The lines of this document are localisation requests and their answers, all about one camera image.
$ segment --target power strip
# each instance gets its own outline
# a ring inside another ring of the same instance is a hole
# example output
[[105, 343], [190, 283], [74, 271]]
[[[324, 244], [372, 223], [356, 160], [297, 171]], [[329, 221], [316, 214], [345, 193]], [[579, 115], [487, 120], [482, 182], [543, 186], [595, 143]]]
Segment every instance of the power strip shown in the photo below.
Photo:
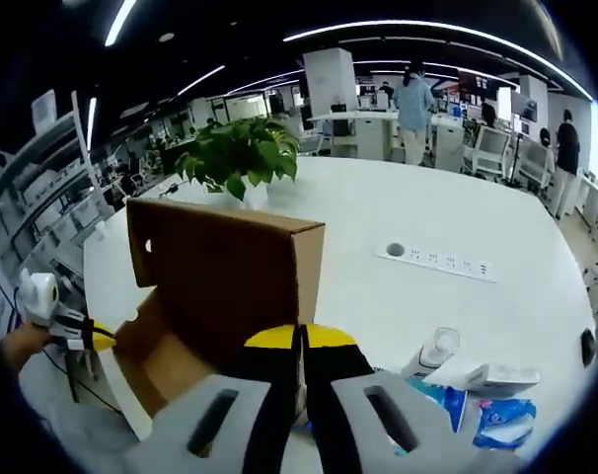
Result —
[[489, 262], [444, 255], [434, 251], [425, 251], [397, 242], [380, 246], [376, 250], [376, 255], [383, 259], [418, 265], [447, 274], [479, 279], [490, 283], [497, 282]]

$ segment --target office desk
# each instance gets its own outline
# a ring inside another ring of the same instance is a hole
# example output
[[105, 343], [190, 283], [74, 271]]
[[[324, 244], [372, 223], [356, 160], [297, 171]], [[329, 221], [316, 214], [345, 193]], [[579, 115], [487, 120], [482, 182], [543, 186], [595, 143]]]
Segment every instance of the office desk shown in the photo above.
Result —
[[[538, 418], [519, 452], [535, 452], [585, 390], [579, 336], [595, 328], [575, 258], [542, 205], [494, 183], [398, 163], [302, 156], [298, 170], [294, 185], [270, 186], [265, 209], [327, 224], [315, 321], [345, 330], [372, 365], [395, 371], [437, 327], [457, 328], [461, 348], [433, 374], [438, 383], [459, 386], [485, 362], [538, 367], [542, 382], [521, 394], [534, 400]], [[217, 195], [184, 185], [171, 196], [211, 202]], [[395, 241], [488, 261], [498, 283], [375, 256]], [[84, 276], [89, 314], [112, 330], [149, 294], [134, 280], [124, 210], [106, 222], [102, 240], [87, 239]], [[112, 352], [100, 359], [130, 425], [148, 436], [151, 421]], [[318, 462], [310, 449], [291, 437], [287, 455], [309, 458], [296, 472], [314, 472], [306, 467]]]
[[[356, 128], [357, 157], [366, 160], [386, 160], [393, 150], [393, 122], [398, 120], [398, 111], [373, 112], [350, 111], [332, 112], [310, 118], [321, 120], [354, 120]], [[445, 162], [449, 162], [463, 141], [462, 119], [446, 115], [430, 116], [430, 126], [436, 139], [430, 139], [434, 146], [436, 163], [441, 169], [454, 170]]]

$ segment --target woman in blue shirt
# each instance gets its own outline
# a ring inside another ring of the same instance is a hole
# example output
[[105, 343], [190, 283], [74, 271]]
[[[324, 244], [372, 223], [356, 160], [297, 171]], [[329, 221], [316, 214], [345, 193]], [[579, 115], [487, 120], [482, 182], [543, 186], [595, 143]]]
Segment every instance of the woman in blue shirt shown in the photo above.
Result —
[[419, 165], [424, 157], [428, 109], [433, 103], [430, 87], [423, 75], [422, 63], [413, 61], [394, 94], [399, 110], [400, 141], [407, 150], [407, 163], [410, 165]]

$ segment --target cardboard box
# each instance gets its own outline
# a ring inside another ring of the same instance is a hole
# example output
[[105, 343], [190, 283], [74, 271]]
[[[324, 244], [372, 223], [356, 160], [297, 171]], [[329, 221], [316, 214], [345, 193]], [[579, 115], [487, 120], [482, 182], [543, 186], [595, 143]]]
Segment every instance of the cardboard box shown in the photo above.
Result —
[[163, 199], [127, 201], [139, 286], [115, 358], [153, 417], [259, 331], [314, 320], [325, 224]]

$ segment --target box flap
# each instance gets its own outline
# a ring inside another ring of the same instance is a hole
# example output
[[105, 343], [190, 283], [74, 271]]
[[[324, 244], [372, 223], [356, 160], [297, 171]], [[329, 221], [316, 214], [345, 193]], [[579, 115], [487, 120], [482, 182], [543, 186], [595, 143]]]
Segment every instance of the box flap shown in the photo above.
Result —
[[293, 235], [323, 224], [157, 199], [126, 207], [137, 284], [158, 285], [168, 324], [207, 360], [221, 364], [257, 332], [296, 323]]

